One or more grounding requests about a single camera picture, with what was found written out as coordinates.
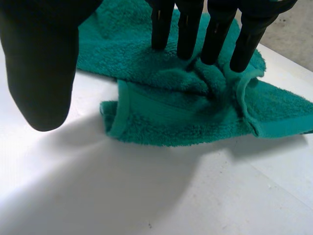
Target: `green fabric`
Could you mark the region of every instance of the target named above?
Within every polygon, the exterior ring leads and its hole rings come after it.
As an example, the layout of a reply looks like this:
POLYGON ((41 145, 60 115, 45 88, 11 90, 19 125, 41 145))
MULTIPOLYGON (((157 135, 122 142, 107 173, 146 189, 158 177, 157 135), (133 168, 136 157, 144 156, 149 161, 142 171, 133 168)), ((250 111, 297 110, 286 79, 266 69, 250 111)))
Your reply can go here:
POLYGON ((118 101, 100 105, 106 133, 120 141, 191 145, 252 133, 280 138, 313 130, 313 104, 259 81, 255 52, 243 73, 229 68, 239 27, 233 22, 214 66, 199 59, 209 15, 203 14, 194 56, 176 56, 179 12, 165 51, 151 49, 151 8, 143 0, 104 0, 80 26, 78 68, 116 78, 118 101))

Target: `towel fold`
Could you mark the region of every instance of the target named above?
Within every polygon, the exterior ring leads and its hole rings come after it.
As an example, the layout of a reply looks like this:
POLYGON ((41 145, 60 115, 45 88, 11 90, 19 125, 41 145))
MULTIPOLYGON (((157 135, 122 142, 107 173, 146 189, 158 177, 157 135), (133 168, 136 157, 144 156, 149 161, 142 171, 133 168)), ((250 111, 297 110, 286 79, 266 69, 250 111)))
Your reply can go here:
POLYGON ((233 22, 218 61, 200 61, 209 15, 193 57, 176 56, 179 12, 165 51, 151 49, 151 8, 143 0, 104 0, 80 26, 78 68, 113 77, 118 101, 100 104, 106 133, 124 142, 191 145, 253 134, 280 138, 313 130, 313 104, 257 79, 266 69, 255 51, 247 69, 229 61, 239 35, 233 22))

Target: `teal towel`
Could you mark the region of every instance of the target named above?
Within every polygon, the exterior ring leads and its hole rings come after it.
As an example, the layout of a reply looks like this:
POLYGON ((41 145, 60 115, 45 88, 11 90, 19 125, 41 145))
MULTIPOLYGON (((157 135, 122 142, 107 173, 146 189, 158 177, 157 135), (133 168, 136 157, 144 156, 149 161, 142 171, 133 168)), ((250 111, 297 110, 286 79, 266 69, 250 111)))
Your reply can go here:
POLYGON ((107 135, 124 142, 191 145, 253 134, 280 138, 313 130, 313 104, 262 82, 255 51, 243 73, 229 68, 239 27, 233 22, 213 66, 199 59, 209 15, 193 57, 176 56, 179 12, 165 51, 151 49, 151 8, 143 0, 104 0, 80 26, 78 68, 113 77, 118 101, 100 105, 107 135))

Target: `crumpled towel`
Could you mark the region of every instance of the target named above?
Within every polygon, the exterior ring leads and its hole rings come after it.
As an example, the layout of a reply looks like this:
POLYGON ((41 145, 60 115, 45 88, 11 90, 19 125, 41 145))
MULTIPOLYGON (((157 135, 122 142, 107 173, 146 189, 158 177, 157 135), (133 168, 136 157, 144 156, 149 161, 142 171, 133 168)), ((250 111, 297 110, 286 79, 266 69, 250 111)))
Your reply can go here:
POLYGON ((193 57, 176 56, 179 12, 165 51, 151 49, 151 8, 143 0, 104 0, 80 26, 78 68, 113 77, 118 101, 100 105, 107 135, 124 142, 191 145, 252 133, 280 138, 313 130, 313 104, 262 82, 265 62, 255 51, 235 73, 229 61, 239 35, 233 22, 218 61, 199 54, 209 15, 203 14, 193 57))

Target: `towel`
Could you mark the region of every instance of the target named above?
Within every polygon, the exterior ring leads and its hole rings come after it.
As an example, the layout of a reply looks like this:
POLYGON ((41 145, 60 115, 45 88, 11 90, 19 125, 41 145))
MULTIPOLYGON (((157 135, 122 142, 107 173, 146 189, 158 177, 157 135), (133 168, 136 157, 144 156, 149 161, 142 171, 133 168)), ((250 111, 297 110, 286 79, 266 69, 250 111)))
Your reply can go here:
POLYGON ((118 100, 100 104, 108 136, 179 146, 313 130, 312 103, 257 79, 266 69, 258 51, 244 72, 231 71, 236 21, 217 63, 207 66, 200 52, 208 14, 202 15, 193 57, 184 61, 176 55, 179 12, 174 10, 165 51, 151 49, 151 12, 143 0, 104 0, 79 28, 78 69, 113 77, 118 84, 118 100))

